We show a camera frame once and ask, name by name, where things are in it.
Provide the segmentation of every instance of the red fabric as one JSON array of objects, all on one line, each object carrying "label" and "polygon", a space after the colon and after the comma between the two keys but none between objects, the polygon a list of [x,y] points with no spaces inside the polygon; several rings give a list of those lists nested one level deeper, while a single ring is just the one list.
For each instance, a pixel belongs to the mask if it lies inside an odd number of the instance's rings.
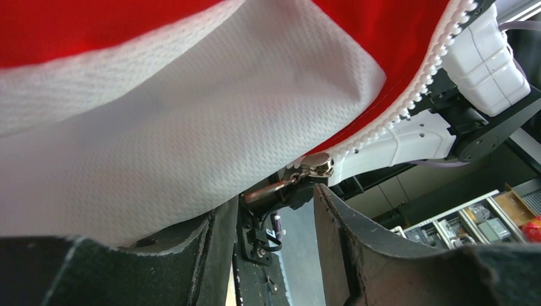
[{"label": "red fabric", "polygon": [[118,45],[221,0],[0,0],[0,68]]},{"label": "red fabric", "polygon": [[313,1],[374,57],[387,75],[387,81],[365,112],[310,153],[348,139],[398,98],[420,69],[432,33],[448,3],[444,0]]}]

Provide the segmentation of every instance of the cardboard box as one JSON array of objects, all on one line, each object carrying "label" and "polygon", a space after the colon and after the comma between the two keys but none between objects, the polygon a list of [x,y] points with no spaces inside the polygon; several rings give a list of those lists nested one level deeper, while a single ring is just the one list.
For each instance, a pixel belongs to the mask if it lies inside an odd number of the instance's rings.
[{"label": "cardboard box", "polygon": [[494,200],[518,227],[535,218],[535,214],[511,186],[505,184],[505,190],[507,190],[506,193],[495,197]]}]

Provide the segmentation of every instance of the zipper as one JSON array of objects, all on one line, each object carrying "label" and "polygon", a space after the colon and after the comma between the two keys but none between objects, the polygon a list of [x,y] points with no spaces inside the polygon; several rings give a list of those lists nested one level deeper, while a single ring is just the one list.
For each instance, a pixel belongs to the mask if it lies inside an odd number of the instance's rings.
[{"label": "zipper", "polygon": [[425,55],[421,69],[417,71],[409,86],[376,120],[347,140],[326,150],[334,160],[345,157],[350,151],[361,150],[392,129],[394,124],[410,116],[409,111],[413,110],[415,103],[421,101],[422,95],[428,92],[427,85],[434,82],[432,77],[441,67],[441,57],[447,54],[447,47],[453,44],[454,36],[462,31],[460,25],[469,21],[470,17],[467,13],[476,8],[477,3],[474,0],[451,0],[449,2],[434,31],[429,51]]}]

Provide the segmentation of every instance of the white mesh lining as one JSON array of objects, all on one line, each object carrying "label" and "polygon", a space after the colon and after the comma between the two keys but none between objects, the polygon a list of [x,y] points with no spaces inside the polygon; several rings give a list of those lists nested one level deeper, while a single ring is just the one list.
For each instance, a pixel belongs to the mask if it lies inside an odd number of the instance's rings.
[{"label": "white mesh lining", "polygon": [[121,98],[1,139],[0,234],[130,244],[217,207],[322,143],[384,81],[312,2],[246,1]]}]

